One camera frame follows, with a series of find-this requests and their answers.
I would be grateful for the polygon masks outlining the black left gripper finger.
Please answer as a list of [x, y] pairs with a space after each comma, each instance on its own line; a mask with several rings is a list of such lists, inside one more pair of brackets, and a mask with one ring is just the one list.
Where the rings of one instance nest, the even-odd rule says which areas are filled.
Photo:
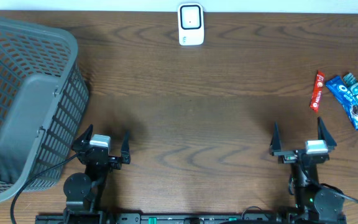
[[129, 132], [126, 131], [124, 138], [123, 138], [123, 142], [122, 142], [122, 146], [121, 146], [121, 157], [123, 159], [129, 159], [130, 158], [130, 152], [129, 152]]
[[86, 131], [73, 141], [71, 149], [73, 151], [82, 151], [91, 141], [93, 125], [89, 125]]

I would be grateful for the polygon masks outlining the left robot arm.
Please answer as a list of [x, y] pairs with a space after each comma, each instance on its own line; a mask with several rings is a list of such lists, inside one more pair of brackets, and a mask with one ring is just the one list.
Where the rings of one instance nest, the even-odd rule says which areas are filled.
[[129, 132], [126, 132], [120, 156], [111, 156], [111, 138], [93, 134], [93, 125], [81, 134], [72, 145], [84, 172], [72, 174], [63, 185], [66, 208], [63, 223], [115, 223], [114, 215], [100, 207], [101, 197], [110, 172], [131, 163]]

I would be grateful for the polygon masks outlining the red Nescafe stick packet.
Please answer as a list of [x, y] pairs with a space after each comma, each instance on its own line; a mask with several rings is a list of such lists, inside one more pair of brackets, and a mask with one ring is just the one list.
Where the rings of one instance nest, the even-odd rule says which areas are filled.
[[325, 74], [321, 71], [317, 71], [316, 79], [314, 82], [313, 92], [310, 101], [310, 108], [317, 113], [319, 110], [319, 104], [321, 101], [322, 91], [324, 87]]

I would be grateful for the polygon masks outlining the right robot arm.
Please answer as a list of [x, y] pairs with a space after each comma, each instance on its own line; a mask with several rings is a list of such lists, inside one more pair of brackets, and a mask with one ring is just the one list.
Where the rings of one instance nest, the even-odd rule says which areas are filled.
[[296, 209], [285, 212], [287, 223], [345, 223], [341, 190], [319, 182], [317, 165], [329, 160], [337, 146], [322, 118], [318, 118], [318, 138], [308, 140], [303, 149], [284, 151], [278, 124], [274, 124], [269, 151], [281, 164], [291, 165], [288, 191], [295, 196]]

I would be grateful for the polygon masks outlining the blue Oreo cookie pack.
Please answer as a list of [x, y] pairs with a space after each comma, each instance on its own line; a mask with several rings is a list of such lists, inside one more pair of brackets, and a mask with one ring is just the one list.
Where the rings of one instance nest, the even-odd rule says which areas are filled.
[[341, 77], [335, 76], [326, 81], [325, 86], [342, 105], [353, 127], [358, 131], [358, 103]]

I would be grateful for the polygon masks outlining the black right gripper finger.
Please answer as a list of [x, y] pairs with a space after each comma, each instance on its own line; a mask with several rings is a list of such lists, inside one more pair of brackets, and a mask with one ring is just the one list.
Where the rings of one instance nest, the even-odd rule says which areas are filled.
[[282, 143], [280, 139], [278, 123], [275, 122], [273, 127], [273, 136], [270, 142], [270, 152], [281, 152], [281, 151], [282, 151]]
[[337, 146], [336, 141], [331, 136], [330, 132], [326, 128], [322, 117], [318, 117], [318, 139], [325, 141], [328, 151], [333, 151]]

